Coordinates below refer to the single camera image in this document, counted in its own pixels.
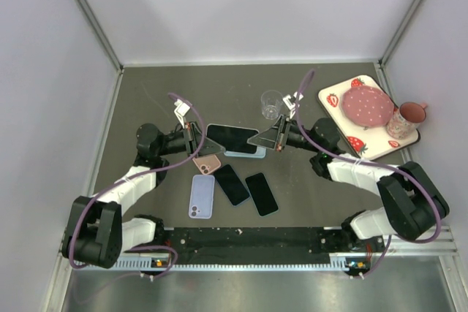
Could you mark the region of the light blue phone case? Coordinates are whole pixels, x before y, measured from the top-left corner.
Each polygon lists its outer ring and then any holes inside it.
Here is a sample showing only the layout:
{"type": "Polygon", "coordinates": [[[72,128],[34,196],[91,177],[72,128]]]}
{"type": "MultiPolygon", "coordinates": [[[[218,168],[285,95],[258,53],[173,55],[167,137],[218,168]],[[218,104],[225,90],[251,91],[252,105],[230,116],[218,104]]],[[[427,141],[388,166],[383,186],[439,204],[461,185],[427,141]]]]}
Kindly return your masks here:
{"type": "Polygon", "coordinates": [[[225,151],[226,157],[243,158],[243,159],[264,159],[266,155],[266,149],[263,147],[256,147],[254,153],[242,153],[236,151],[225,151]]]}

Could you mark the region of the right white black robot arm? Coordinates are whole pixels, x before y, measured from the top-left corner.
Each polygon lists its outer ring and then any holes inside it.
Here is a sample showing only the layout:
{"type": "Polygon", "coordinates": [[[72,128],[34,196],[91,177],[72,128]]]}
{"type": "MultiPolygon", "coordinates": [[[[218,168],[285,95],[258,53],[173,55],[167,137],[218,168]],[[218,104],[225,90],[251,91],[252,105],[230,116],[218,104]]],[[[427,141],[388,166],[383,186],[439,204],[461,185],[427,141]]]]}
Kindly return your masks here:
{"type": "Polygon", "coordinates": [[[425,170],[413,161],[398,166],[355,158],[338,147],[339,140],[339,130],[330,118],[321,118],[305,130],[282,115],[248,143],[273,151],[287,146],[314,151],[309,162],[318,176],[353,185],[381,199],[381,208],[361,211],[342,223],[341,241],[346,248],[356,251],[368,239],[383,235],[414,243],[435,240],[450,208],[425,170]]]}

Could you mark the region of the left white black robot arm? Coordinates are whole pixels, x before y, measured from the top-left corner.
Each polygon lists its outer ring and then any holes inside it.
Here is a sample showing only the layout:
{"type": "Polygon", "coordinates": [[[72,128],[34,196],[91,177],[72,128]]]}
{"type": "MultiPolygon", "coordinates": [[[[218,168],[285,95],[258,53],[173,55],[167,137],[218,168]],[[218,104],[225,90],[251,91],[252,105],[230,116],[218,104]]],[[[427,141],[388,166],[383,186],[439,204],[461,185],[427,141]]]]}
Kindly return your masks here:
{"type": "Polygon", "coordinates": [[[137,155],[127,173],[97,194],[80,196],[72,203],[61,254],[74,268],[111,268],[122,253],[142,244],[150,251],[161,249],[166,234],[158,229],[162,226],[159,219],[142,215],[123,221],[123,215],[165,179],[173,168],[167,155],[186,153],[193,159],[225,151],[195,122],[169,134],[145,123],[136,138],[137,155]]]}

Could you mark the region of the black phone white edge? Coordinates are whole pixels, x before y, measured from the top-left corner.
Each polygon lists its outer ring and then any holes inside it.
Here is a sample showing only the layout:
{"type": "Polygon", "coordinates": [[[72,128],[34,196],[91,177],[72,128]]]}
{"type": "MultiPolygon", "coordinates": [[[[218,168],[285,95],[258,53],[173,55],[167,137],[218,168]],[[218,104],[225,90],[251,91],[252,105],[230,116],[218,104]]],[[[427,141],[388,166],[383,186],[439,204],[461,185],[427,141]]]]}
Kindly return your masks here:
{"type": "Polygon", "coordinates": [[[257,134],[256,129],[247,129],[237,126],[209,124],[207,137],[224,146],[226,151],[254,153],[257,146],[249,145],[247,139],[257,134]]]}

